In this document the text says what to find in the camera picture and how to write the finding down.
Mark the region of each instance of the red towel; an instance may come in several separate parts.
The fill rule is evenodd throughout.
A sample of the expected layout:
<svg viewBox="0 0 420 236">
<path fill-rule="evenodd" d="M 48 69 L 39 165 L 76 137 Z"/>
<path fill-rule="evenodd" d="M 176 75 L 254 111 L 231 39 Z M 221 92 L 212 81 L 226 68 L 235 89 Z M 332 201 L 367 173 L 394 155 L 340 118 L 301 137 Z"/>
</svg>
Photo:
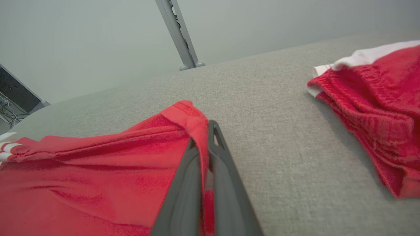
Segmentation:
<svg viewBox="0 0 420 236">
<path fill-rule="evenodd" d="M 356 51 L 308 82 L 397 198 L 420 197 L 420 42 Z"/>
<path fill-rule="evenodd" d="M 207 126 L 181 101 L 120 134 L 3 144 L 1 235 L 148 235 L 191 138 L 204 191 Z"/>
</svg>

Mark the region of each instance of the white wall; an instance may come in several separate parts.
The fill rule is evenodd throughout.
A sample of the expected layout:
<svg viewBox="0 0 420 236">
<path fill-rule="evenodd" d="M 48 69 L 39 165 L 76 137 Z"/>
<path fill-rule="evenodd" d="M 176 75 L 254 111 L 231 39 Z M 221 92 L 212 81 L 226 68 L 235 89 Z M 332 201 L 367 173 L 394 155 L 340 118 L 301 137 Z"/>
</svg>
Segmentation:
<svg viewBox="0 0 420 236">
<path fill-rule="evenodd" d="M 182 62 L 154 0 L 0 0 L 0 64 L 55 103 Z"/>
<path fill-rule="evenodd" d="M 213 64 L 371 30 L 420 30 L 420 0 L 178 0 Z"/>
<path fill-rule="evenodd" d="M 324 39 L 420 29 L 420 0 L 178 0 L 207 65 Z M 178 71 L 154 0 L 0 0 L 0 64 L 50 103 Z"/>
</svg>

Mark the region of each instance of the red fabric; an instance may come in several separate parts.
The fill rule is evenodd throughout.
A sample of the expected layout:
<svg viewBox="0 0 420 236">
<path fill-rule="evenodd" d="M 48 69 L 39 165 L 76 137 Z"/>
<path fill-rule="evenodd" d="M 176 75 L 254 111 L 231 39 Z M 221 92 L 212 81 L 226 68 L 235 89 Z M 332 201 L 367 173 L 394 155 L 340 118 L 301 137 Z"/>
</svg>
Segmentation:
<svg viewBox="0 0 420 236">
<path fill-rule="evenodd" d="M 208 236 L 214 235 L 214 190 L 207 190 L 204 194 L 205 232 Z"/>
<path fill-rule="evenodd" d="M 370 156 L 397 198 L 420 197 L 420 46 L 372 65 L 328 70 L 308 86 L 327 103 Z"/>
<path fill-rule="evenodd" d="M 207 132 L 181 101 L 120 134 L 20 139 L 1 165 L 1 235 L 148 235 L 191 138 L 204 190 Z"/>
</svg>

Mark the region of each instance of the gray couch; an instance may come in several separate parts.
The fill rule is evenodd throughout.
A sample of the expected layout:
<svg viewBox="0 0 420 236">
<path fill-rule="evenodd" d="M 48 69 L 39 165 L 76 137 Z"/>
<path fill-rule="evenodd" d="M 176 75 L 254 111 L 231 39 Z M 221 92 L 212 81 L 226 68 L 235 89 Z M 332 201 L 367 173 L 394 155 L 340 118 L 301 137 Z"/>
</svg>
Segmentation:
<svg viewBox="0 0 420 236">
<path fill-rule="evenodd" d="M 313 66 L 412 39 L 420 33 L 371 33 L 138 79 L 43 108 L 12 131 L 35 140 L 113 134 L 191 100 L 220 124 L 267 236 L 420 235 L 420 199 L 394 199 L 305 88 Z"/>
</svg>

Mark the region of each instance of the wire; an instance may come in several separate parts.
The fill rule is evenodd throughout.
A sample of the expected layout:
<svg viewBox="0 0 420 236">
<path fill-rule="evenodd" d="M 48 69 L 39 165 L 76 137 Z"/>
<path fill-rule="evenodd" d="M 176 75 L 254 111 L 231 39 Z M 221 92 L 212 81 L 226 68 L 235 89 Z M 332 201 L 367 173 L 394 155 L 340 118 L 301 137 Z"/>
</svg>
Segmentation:
<svg viewBox="0 0 420 236">
<path fill-rule="evenodd" d="M 10 110 L 12 110 L 12 113 L 15 115 L 15 120 L 13 121 L 13 126 L 15 126 L 16 125 L 16 120 L 18 119 L 18 116 L 15 114 L 15 111 L 13 110 L 13 108 L 10 107 L 9 101 L 4 99 L 4 98 L 2 98 L 2 99 L 3 99 L 3 101 L 7 102 L 7 106 L 10 108 Z"/>
<path fill-rule="evenodd" d="M 15 114 L 15 111 L 10 107 L 10 103 L 9 103 L 9 98 L 7 97 L 7 96 L 5 96 L 2 92 L 0 92 L 0 98 L 3 100 L 3 101 L 5 101 L 6 102 L 6 104 L 4 104 L 4 105 L 2 105 L 1 107 L 0 107 L 0 114 L 1 115 L 3 115 L 3 116 L 5 116 L 6 118 L 9 118 L 10 120 L 7 122 L 7 123 L 10 123 L 10 128 L 12 128 L 13 126 L 15 126 L 16 125 L 16 122 L 20 122 L 20 121 L 22 121 L 25 117 L 23 117 L 23 118 L 18 118 L 18 116 L 22 116 L 22 115 L 30 115 L 29 113 L 27 113 L 26 111 L 23 111 L 24 113 L 23 114 L 19 114 L 19 115 L 16 115 Z"/>
</svg>

